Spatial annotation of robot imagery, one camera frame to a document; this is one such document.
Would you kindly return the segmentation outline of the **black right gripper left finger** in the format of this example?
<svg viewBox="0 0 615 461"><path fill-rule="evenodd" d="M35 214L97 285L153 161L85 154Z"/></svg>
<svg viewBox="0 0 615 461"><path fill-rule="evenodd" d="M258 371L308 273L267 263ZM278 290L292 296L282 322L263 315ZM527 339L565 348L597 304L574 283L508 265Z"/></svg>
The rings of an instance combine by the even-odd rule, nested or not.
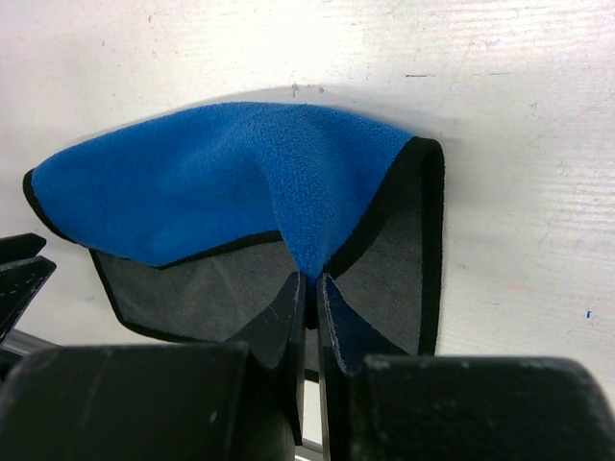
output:
<svg viewBox="0 0 615 461"><path fill-rule="evenodd" d="M1 390L5 460L290 460L302 442L306 281L221 343L65 347Z"/></svg>

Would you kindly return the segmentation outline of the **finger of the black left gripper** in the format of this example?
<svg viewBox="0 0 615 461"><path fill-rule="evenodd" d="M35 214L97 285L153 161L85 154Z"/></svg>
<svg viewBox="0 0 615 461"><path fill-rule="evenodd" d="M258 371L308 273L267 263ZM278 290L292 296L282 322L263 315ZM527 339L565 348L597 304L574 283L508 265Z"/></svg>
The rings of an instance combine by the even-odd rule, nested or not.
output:
<svg viewBox="0 0 615 461"><path fill-rule="evenodd" d="M34 233L1 239L1 343L57 268L39 254L46 243Z"/></svg>

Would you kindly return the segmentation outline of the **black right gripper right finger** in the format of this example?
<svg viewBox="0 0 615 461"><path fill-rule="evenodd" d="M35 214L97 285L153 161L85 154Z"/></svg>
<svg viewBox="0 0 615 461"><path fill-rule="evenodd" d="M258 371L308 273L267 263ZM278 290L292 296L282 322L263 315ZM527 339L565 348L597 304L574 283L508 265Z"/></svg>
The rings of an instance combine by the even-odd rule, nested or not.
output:
<svg viewBox="0 0 615 461"><path fill-rule="evenodd" d="M407 355L318 280L327 460L610 460L614 416L577 362Z"/></svg>

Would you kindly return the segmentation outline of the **blue microfiber towel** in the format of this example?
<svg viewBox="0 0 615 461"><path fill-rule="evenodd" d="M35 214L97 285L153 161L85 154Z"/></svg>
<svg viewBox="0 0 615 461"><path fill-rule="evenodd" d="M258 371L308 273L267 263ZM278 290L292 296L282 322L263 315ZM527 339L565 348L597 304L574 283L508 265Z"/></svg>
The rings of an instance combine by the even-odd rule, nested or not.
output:
<svg viewBox="0 0 615 461"><path fill-rule="evenodd" d="M222 341L291 273L335 282L397 347L435 350L444 207L441 145L323 106L181 110L64 149L25 198L86 248L119 323Z"/></svg>

